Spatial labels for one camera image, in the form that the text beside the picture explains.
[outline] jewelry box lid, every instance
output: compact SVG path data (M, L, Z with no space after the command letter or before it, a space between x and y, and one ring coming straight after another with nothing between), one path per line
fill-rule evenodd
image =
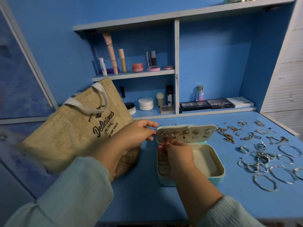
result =
M161 126L157 129L157 142L163 143L164 138L175 138L184 143L201 143L209 140L216 129L216 125Z

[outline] blue desk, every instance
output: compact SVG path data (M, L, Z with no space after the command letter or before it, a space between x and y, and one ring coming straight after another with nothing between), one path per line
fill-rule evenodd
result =
M253 123L255 119L260 120L266 126L259 127ZM296 137L289 134L278 125L257 112L238 112L203 116L188 116L179 118L154 119L160 126L173 124L215 124L222 128L228 125L237 126L238 121L248 122L248 126L239 131L240 137L235 135L235 144L225 142L223 136L214 133L208 141L216 150L225 169L226 175L223 183L217 188L225 195L230 195L238 200L245 209L255 218L298 218L302 217L303 201L303 181L298 180L295 185L288 185L279 182L278 191L266 192L257 187L252 180L252 173L246 172L237 165L240 157L248 163L254 163L253 157L240 153L237 147L245 145L254 150L253 145L260 143L259 139L253 138L249 141L241 141L241 137L246 137L248 132L255 129L272 127L277 135L269 135L276 138L285 136L289 139L289 144L303 150L303 144ZM278 145L270 145L267 135L260 135L262 141L267 145L267 152L280 154ZM156 141L142 144L141 154L137 166L126 175L120 177L112 183L114 190L114 200L101 217L100 221L106 222L137 222L137 221L176 221L187 220L184 207L175 187L164 187L157 179L156 169ZM303 167L303 157L294 158L294 166L283 163L287 159L272 160L268 165L285 165L289 169ZM291 181L292 178L286 172L279 169L283 179ZM265 178L260 178L260 183L264 187L272 187L272 184Z

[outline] tote bag handle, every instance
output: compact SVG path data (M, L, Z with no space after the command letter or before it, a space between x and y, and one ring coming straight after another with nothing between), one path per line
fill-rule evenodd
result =
M102 113L104 111L106 111L107 107L108 107L108 99L107 99L107 95L104 91L103 86L96 82L92 85L92 87L94 87L95 89L97 89L98 91L101 92L101 94L103 95L104 99L105 99L105 107L101 108L101 109L90 109L85 107L82 103L80 103L78 100L76 100L75 98L68 98L63 104L68 104L68 105L72 105L74 107L79 108L81 111L86 112L86 113Z

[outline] teal jewelry box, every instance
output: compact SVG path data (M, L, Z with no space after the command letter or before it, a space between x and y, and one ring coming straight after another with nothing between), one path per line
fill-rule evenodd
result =
M161 126L157 129L157 142L161 144L165 138L175 138L190 145L194 153L196 167L210 180L217 185L224 179L225 168L217 153L207 140L216 131L216 125L177 125ZM169 175L170 166L163 165L158 160L157 152L157 174L158 179L164 186L176 186Z

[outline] eyeshadow palette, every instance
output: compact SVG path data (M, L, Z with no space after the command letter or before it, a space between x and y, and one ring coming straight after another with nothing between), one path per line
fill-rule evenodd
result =
M211 109L209 103L205 100L202 101L192 101L192 102L184 102L180 103L182 111L194 111L194 110L203 110L203 109Z
M211 105L212 109L235 107L227 99L208 99L207 102Z

